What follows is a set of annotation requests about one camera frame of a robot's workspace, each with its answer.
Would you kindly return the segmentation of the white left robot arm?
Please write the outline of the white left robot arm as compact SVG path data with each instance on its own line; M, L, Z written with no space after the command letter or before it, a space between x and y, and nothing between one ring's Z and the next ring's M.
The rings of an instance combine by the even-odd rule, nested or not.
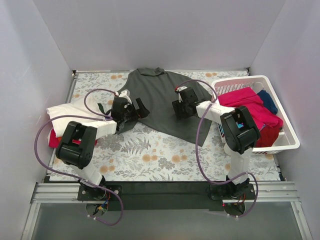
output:
M75 171L84 191L95 200L104 199L107 193L105 178L91 162L96 140L118 134L126 124L146 118L150 114L140 98L136 99L136 103L138 108L128 97L116 97L111 109L107 111L112 121L98 121L93 126L71 121L62 135L56 157Z

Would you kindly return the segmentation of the grey t shirt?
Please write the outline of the grey t shirt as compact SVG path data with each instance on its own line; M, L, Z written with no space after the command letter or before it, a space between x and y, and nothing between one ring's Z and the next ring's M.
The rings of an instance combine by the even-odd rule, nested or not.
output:
M199 99L210 100L210 93L198 82L184 83L191 78L171 71L157 68L137 68L128 74L124 86L120 89L129 90L130 98L140 98L150 111L146 118L138 121L158 132L196 143L196 133L200 119L196 116L178 120L172 105L178 100L175 88L179 85L190 87Z

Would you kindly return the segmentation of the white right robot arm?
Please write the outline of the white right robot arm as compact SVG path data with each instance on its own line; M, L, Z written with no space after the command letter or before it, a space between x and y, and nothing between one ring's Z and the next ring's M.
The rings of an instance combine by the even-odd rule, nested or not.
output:
M225 181L210 180L210 193L217 198L237 199L252 191L249 162L253 147L260 138L260 131L245 106L227 107L219 103L217 94L211 100L199 99L191 87L175 89L178 99L172 102L178 120L199 117L200 121L210 120L222 127L224 151L230 156L230 169Z

